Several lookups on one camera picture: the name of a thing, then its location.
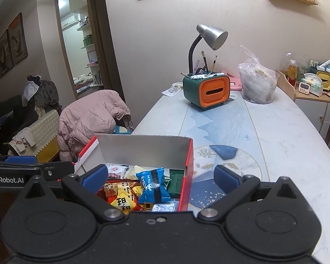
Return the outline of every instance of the makeup brush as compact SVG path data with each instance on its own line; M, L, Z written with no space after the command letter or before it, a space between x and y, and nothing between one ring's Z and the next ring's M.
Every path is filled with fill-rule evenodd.
M185 75L185 74L183 74L183 73L181 73L181 74L182 74L183 76L185 76L185 77L191 79L188 75Z
M216 59L217 59L217 55L215 56L214 63L213 63L213 67L212 67L212 69L211 69L211 73L214 72L214 66L215 66L215 63L216 63Z
M208 72L209 69L208 69L207 59L206 59L206 57L205 57L205 53L204 53L204 51L202 51L202 56L203 56L203 59L204 59L205 67L206 67L207 72Z

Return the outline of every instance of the metal bolt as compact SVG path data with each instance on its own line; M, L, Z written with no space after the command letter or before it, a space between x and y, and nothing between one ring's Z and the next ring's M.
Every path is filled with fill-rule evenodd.
M157 222L165 222L166 218L165 217L158 217Z
M205 218L213 218L218 216L218 214L217 210L213 208L205 208L201 211L201 215Z
M146 220L146 223L152 225L152 224L155 224L155 223L157 223L157 222L156 222L154 219L147 219L147 220Z
M107 209L106 211L104 211L104 215L107 218L118 218L122 215L122 212L116 208L112 208L112 209Z

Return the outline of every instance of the blue gripper pad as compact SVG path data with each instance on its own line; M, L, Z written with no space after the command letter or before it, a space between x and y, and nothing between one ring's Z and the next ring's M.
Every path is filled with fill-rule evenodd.
M214 182L224 193L228 194L242 184L243 178L228 168L217 165L214 170Z
M89 190L91 193L96 194L108 180L108 168L106 165L98 165L94 169L82 175L80 180L81 185L84 188Z
M36 164L37 158L34 156L9 156L4 161L11 164Z

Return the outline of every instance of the blue snack package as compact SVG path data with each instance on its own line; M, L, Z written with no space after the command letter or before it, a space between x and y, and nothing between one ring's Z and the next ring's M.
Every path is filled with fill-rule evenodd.
M144 202L158 204L171 200L169 193L165 189L164 170L164 168L158 168L136 174L143 187L143 193L138 199L140 204Z

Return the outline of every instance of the red cardboard box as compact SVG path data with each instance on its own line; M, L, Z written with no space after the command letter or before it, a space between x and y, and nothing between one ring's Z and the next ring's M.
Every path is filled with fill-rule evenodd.
M100 164L183 170L179 211L188 208L193 176L193 140L179 136L99 135L79 153L75 172L83 175Z

